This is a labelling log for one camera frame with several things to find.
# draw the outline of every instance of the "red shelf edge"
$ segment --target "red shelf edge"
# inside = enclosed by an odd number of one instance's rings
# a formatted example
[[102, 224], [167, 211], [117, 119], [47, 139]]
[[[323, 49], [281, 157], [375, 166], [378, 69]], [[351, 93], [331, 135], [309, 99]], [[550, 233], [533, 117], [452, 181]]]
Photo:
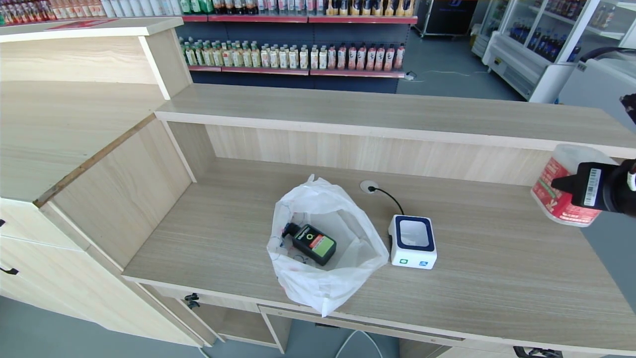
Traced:
[[310, 16], [315, 24], [416, 24], [417, 16]]
[[338, 69], [313, 69], [311, 76], [342, 76], [342, 77], [379, 77], [379, 78], [404, 78], [406, 73], [400, 71], [354, 71]]
[[275, 16], [275, 15], [208, 15], [209, 22], [287, 22], [304, 24], [306, 16]]
[[308, 76], [307, 69], [263, 68], [263, 67], [222, 67], [222, 72], [267, 73], [270, 75]]
[[207, 22], [207, 15], [181, 15], [184, 22]]
[[209, 66], [188, 66], [188, 70], [203, 71], [203, 72], [221, 72], [220, 67], [209, 67]]

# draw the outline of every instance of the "black cable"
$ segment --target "black cable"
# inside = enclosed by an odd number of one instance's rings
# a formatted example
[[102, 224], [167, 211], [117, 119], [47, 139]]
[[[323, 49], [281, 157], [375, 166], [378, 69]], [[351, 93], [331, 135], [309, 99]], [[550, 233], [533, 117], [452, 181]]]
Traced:
[[381, 192], [383, 192], [384, 194], [387, 194], [391, 199], [393, 199], [393, 201], [396, 202], [397, 207], [399, 208], [399, 211], [402, 213], [402, 215], [404, 215], [404, 210], [402, 210], [402, 206], [398, 203], [398, 201], [396, 200], [396, 198], [393, 197], [393, 195], [389, 194], [388, 192], [380, 189], [380, 188], [376, 188], [376, 187], [369, 187], [369, 191], [370, 192], [374, 192], [376, 190], [379, 190]]

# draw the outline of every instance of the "drawer handle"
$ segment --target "drawer handle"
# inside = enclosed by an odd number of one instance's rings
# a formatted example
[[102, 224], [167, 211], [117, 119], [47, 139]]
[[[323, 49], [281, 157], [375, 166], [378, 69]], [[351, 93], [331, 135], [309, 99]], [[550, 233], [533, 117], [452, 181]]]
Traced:
[[2, 270], [2, 272], [7, 273], [9, 275], [17, 275], [18, 274], [18, 270], [16, 270], [15, 268], [12, 268], [10, 270], [5, 270], [3, 268], [0, 268], [0, 270]]
[[514, 346], [513, 349], [519, 358], [563, 358], [560, 350], [530, 348], [530, 351], [526, 353], [523, 347]]

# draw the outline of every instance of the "power cord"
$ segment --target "power cord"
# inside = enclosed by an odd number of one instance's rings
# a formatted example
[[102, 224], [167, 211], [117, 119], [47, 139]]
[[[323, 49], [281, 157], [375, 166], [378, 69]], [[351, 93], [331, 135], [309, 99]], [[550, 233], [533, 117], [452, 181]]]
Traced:
[[399, 208], [399, 211], [402, 213], [402, 215], [404, 215], [404, 210], [402, 210], [402, 206], [399, 204], [399, 202], [396, 200], [396, 198], [393, 197], [393, 195], [389, 194], [388, 192], [386, 192], [386, 191], [384, 191], [384, 190], [382, 190], [380, 188], [376, 188], [376, 187], [373, 187], [373, 186], [369, 187], [369, 191], [370, 192], [374, 192], [376, 190], [379, 190], [379, 191], [383, 192], [384, 194], [387, 194], [391, 199], [393, 199], [393, 201], [396, 202], [397, 207]]
[[336, 353], [336, 357], [338, 358], [340, 356], [340, 352], [342, 352], [342, 350], [345, 348], [345, 345], [347, 345], [347, 343], [349, 342], [349, 340], [351, 339], [351, 337], [354, 336], [355, 333], [360, 332], [362, 334], [364, 334], [365, 336], [367, 336], [367, 338], [369, 338], [369, 340], [371, 341], [371, 343], [373, 343], [373, 346], [375, 347], [375, 349], [378, 351], [378, 354], [380, 355], [380, 358], [384, 358], [382, 357], [382, 352], [380, 351], [380, 348], [378, 347], [378, 344], [375, 343], [375, 340], [373, 340], [373, 338], [364, 331], [360, 331], [359, 329], [356, 329], [355, 331], [351, 332], [351, 334], [349, 335], [349, 337], [347, 337], [347, 339], [345, 340], [345, 343], [342, 343], [342, 345], [340, 346], [340, 349], [338, 350], [338, 353]]

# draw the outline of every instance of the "bottle cap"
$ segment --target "bottle cap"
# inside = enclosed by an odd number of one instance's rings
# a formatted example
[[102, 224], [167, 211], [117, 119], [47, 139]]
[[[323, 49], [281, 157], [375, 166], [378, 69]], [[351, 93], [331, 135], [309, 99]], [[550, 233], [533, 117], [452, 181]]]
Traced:
[[300, 231], [300, 226], [294, 224], [293, 222], [290, 222], [289, 224], [287, 224], [287, 226], [285, 226], [285, 229], [282, 231], [282, 237], [284, 238], [287, 235], [296, 236], [296, 234], [298, 234], [299, 231]]

